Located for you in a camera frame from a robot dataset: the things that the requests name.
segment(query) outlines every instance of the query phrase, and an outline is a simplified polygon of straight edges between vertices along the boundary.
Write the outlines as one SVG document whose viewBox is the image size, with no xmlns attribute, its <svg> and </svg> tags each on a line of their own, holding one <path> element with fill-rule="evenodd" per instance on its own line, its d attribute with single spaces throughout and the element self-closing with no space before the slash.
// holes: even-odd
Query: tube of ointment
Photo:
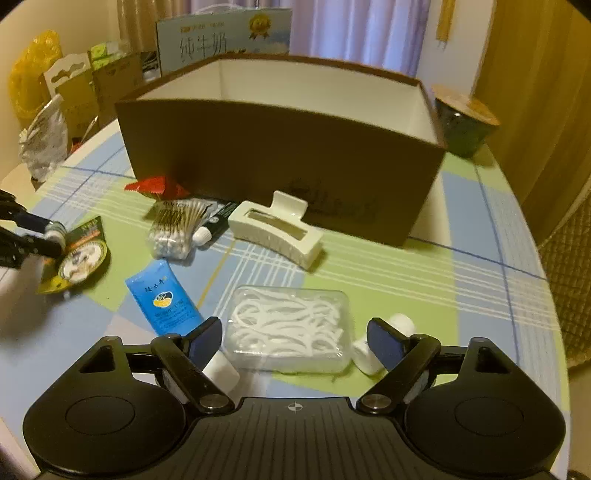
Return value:
<svg viewBox="0 0 591 480">
<path fill-rule="evenodd" d="M 228 228 L 228 217 L 238 207 L 236 202 L 228 202 L 220 208 L 207 222 L 193 234 L 193 244 L 198 247 L 205 245 L 215 235 Z"/>
<path fill-rule="evenodd" d="M 152 262 L 125 284 L 158 335 L 187 335 L 203 323 L 166 260 Z"/>
</svg>

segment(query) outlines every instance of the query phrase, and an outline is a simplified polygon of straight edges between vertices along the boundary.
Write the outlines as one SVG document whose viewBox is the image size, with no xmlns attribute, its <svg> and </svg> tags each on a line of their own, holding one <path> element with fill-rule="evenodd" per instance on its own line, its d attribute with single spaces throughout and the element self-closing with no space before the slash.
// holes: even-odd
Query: metal screw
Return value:
<svg viewBox="0 0 591 480">
<path fill-rule="evenodd" d="M 364 396 L 361 399 L 361 403 L 364 407 L 369 408 L 370 410 L 379 411 L 388 408 L 392 403 L 392 400 L 381 393 L 372 393 Z"/>
<path fill-rule="evenodd" d="M 229 400 L 225 395 L 219 395 L 217 393 L 212 393 L 209 395 L 205 395 L 199 399 L 200 405 L 209 410 L 215 411 L 220 410 L 228 405 Z"/>
</svg>

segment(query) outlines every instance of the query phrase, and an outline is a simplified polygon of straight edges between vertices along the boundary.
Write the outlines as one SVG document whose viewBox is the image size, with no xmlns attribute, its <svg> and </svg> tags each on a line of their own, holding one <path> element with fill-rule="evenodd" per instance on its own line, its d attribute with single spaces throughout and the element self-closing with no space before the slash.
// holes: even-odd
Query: curtain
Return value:
<svg viewBox="0 0 591 480">
<path fill-rule="evenodd" d="M 501 120 L 488 144 L 538 244 L 589 190 L 590 44 L 567 0 L 497 0 L 475 96 Z"/>
<path fill-rule="evenodd" d="M 121 39 L 133 51 L 156 51 L 156 20 L 189 13 L 190 0 L 117 0 L 117 9 Z"/>
<path fill-rule="evenodd" d="M 217 4 L 191 0 L 191 11 Z M 430 0 L 234 0 L 293 9 L 290 53 L 365 63 L 414 76 Z"/>
</svg>

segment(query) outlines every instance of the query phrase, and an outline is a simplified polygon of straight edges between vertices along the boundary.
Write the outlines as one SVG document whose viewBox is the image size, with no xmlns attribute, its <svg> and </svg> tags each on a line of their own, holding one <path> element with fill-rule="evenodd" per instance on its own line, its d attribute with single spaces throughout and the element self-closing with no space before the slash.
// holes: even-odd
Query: blue line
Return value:
<svg viewBox="0 0 591 480">
<path fill-rule="evenodd" d="M 114 173 L 112 171 L 92 170 L 92 168 L 72 167 L 70 165 L 61 165 L 61 167 L 68 168 L 69 170 L 80 170 L 80 171 L 89 171 L 92 173 L 103 173 L 104 175 L 113 175 L 114 177 L 121 177 L 123 179 L 135 180 L 135 177 L 132 177 L 130 175 L 123 175 L 122 173 Z"/>
<path fill-rule="evenodd" d="M 507 293 L 507 305 L 509 306 L 509 315 L 511 316 L 511 327 L 513 328 L 513 343 L 515 344 L 515 363 L 519 366 L 519 346 L 517 342 L 517 326 L 515 325 L 515 317 L 513 316 L 513 305 L 511 305 L 511 294 L 509 293 L 509 282 L 507 281 L 507 272 L 505 271 L 505 261 L 503 259 L 503 252 L 501 248 L 501 241 L 499 240 L 499 234 L 496 231 L 495 220 L 492 216 L 491 206 L 488 203 L 488 199 L 486 198 L 486 190 L 484 185 L 482 184 L 482 180 L 480 179 L 480 174 L 478 173 L 478 169 L 476 165 L 474 165 L 474 172 L 476 173 L 476 178 L 478 178 L 478 183 L 480 184 L 480 190 L 482 191 L 482 198 L 484 199 L 484 203 L 486 205 L 486 210 L 488 211 L 488 216 L 491 219 L 492 225 L 492 232 L 495 234 L 495 242 L 496 247 L 499 250 L 499 257 L 501 259 L 501 270 L 503 272 L 503 282 L 505 283 L 505 291 Z"/>
<path fill-rule="evenodd" d="M 452 251 L 458 252 L 460 254 L 469 255 L 470 257 L 479 258 L 480 260 L 484 260 L 484 261 L 487 261 L 487 262 L 490 262 L 490 263 L 494 263 L 496 265 L 500 265 L 501 267 L 510 268 L 511 270 L 515 270 L 515 271 L 520 272 L 520 273 L 523 273 L 525 275 L 529 275 L 530 277 L 537 278 L 538 280 L 543 280 L 545 282 L 548 281 L 547 278 L 540 277 L 539 275 L 536 275 L 535 273 L 528 272 L 527 270 L 522 270 L 520 268 L 513 267 L 511 265 L 507 265 L 506 263 L 499 262 L 498 260 L 493 260 L 492 258 L 486 258 L 486 257 L 483 257 L 483 256 L 478 255 L 478 254 L 473 254 L 471 252 L 467 252 L 466 250 L 461 250 L 461 249 L 456 248 L 456 247 L 450 247 L 449 245 L 438 244 L 437 242 L 433 242 L 431 240 L 425 240 L 425 239 L 419 238 L 417 236 L 409 235 L 408 238 L 410 238 L 412 240 L 418 240 L 419 242 L 424 242 L 426 244 L 435 245 L 437 247 L 447 248 L 448 250 L 452 250 Z"/>
<path fill-rule="evenodd" d="M 88 176 L 86 177 L 86 179 L 85 179 L 85 180 L 84 180 L 82 183 L 80 183 L 80 185 L 78 185 L 78 186 L 76 187 L 76 189 L 75 189 L 75 190 L 74 190 L 72 193 L 70 193 L 70 196 L 69 196 L 68 198 L 66 198 L 66 199 L 64 200 L 64 202 L 63 202 L 63 203 L 62 203 L 62 204 L 61 204 L 61 205 L 60 205 L 60 206 L 59 206 L 57 209 L 55 209 L 55 211 L 54 211 L 54 212 L 53 212 L 53 213 L 52 213 L 52 214 L 49 216 L 49 218 L 53 218 L 53 216 L 54 216 L 54 215 L 55 215 L 55 214 L 56 214 L 56 213 L 57 213 L 57 212 L 60 210 L 60 208 L 62 208 L 62 207 L 63 207 L 63 206 L 66 204 L 66 203 L 68 203 L 68 200 L 70 200 L 70 199 L 71 199 L 71 198 L 72 198 L 72 197 L 73 197 L 73 196 L 74 196 L 74 195 L 75 195 L 75 194 L 78 192 L 78 190 L 80 190 L 80 189 L 81 189 L 81 188 L 84 186 L 84 184 L 85 184 L 85 183 L 88 181 L 88 179 L 89 179 L 89 178 L 91 178 L 91 177 L 92 177 L 92 176 L 93 176 L 93 175 L 94 175 L 94 174 L 97 172 L 97 170 L 98 170 L 99 168 L 101 168 L 101 167 L 102 167 L 102 166 L 103 166 L 105 163 L 107 163 L 107 162 L 108 162 L 108 161 L 109 161 L 111 158 L 113 158 L 115 155 L 117 155 L 117 153 L 119 153 L 119 152 L 120 152 L 121 150 L 123 150 L 124 148 L 125 148 L 125 147 L 121 147 L 119 150 L 117 150 L 116 152 L 114 152 L 114 153 L 113 153 L 113 154 L 112 154 L 110 157 L 108 157 L 108 158 L 107 158 L 107 159 L 106 159 L 106 160 L 105 160 L 103 163 L 101 163 L 101 164 L 99 165 L 99 167 L 98 167 L 96 170 L 94 170 L 94 171 L 93 171 L 93 172 L 92 172 L 90 175 L 88 175 Z"/>
</svg>

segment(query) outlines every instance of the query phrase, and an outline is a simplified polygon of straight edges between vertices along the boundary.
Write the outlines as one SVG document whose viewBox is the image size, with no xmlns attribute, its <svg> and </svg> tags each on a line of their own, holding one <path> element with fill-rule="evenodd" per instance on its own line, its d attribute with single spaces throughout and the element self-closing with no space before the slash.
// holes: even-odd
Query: yellow curtain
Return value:
<svg viewBox="0 0 591 480">
<path fill-rule="evenodd" d="M 189 13 L 190 0 L 118 0 L 119 35 L 133 51 L 156 51 L 156 20 Z"/>
<path fill-rule="evenodd" d="M 591 175 L 591 22 L 567 0 L 497 0 L 475 96 L 500 118 L 488 140 L 536 242 Z"/>
</svg>

